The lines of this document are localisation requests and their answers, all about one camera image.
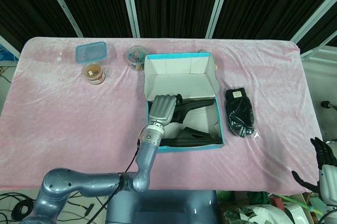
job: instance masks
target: blue lid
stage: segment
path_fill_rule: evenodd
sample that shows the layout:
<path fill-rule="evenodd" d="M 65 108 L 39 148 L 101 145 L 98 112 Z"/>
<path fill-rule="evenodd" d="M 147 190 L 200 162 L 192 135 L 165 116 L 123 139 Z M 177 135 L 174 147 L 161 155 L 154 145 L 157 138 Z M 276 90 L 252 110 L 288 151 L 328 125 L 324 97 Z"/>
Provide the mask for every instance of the blue lid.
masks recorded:
<path fill-rule="evenodd" d="M 85 44 L 76 48 L 76 62 L 89 63 L 106 59 L 106 44 L 103 41 Z"/>

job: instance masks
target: table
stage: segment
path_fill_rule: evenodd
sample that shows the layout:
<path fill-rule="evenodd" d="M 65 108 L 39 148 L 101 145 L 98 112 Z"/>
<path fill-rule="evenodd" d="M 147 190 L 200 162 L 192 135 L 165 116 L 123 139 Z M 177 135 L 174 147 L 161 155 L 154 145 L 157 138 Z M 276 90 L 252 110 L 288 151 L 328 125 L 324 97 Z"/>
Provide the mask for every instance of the table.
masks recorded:
<path fill-rule="evenodd" d="M 84 80 L 75 48 L 97 41 L 106 42 L 110 60 L 106 80 L 95 86 Z M 259 133 L 245 139 L 225 128 L 220 149 L 158 154 L 151 189 L 305 191 L 291 170 L 317 182 L 309 139 L 321 135 L 294 43 L 36 37 L 23 48 L 0 117 L 0 189 L 36 188 L 56 167 L 126 169 L 146 121 L 144 73 L 131 70 L 125 58 L 133 45 L 150 53 L 212 52 L 222 104 L 225 90 L 245 87 Z"/>

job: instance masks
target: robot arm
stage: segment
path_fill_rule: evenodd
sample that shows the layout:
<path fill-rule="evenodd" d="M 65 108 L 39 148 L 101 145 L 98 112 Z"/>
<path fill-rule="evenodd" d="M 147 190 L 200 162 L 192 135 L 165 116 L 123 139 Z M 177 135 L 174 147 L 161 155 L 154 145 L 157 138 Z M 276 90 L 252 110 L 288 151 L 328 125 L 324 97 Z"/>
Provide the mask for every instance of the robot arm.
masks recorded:
<path fill-rule="evenodd" d="M 331 148 L 319 138 L 311 139 L 311 143 L 316 150 L 320 179 L 318 185 L 304 182 L 295 171 L 292 171 L 292 174 L 300 185 L 319 194 L 320 199 L 326 204 L 328 213 L 337 208 L 337 159 Z M 337 212 L 328 215 L 324 222 L 337 224 Z"/>
<path fill-rule="evenodd" d="M 56 224 L 58 215 L 74 191 L 79 191 L 85 197 L 108 196 L 119 188 L 122 181 L 122 189 L 146 191 L 150 185 L 151 168 L 164 134 L 163 126 L 170 123 L 177 98 L 179 95 L 155 97 L 149 115 L 151 124 L 146 128 L 136 157 L 138 172 L 125 175 L 86 174 L 63 168 L 51 170 L 43 179 L 32 213 L 21 224 Z"/>

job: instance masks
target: plastic bag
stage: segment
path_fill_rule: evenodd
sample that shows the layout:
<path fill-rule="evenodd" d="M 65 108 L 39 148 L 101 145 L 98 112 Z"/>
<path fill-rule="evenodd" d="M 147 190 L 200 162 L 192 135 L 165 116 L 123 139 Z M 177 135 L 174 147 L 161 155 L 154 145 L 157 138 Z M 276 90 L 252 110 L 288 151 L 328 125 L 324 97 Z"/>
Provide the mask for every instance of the plastic bag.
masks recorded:
<path fill-rule="evenodd" d="M 240 137 L 253 134 L 255 132 L 254 113 L 245 89 L 227 90 L 225 97 L 227 122 L 232 133 Z"/>

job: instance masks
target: dark robotic hand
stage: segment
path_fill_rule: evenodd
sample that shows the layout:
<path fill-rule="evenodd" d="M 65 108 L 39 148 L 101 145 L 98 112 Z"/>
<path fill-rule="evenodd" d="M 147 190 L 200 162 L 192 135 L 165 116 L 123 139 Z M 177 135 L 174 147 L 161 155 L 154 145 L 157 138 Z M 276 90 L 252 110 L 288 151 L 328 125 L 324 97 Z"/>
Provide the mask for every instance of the dark robotic hand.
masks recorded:
<path fill-rule="evenodd" d="M 332 149 L 319 138 L 310 139 L 316 150 L 317 163 L 319 168 L 319 179 L 317 185 L 304 182 L 303 179 L 292 171 L 294 179 L 303 187 L 319 194 L 319 197 L 327 205 L 327 212 L 337 208 L 337 159 L 333 155 Z M 324 219 L 326 224 L 337 223 L 337 213 L 331 213 Z"/>

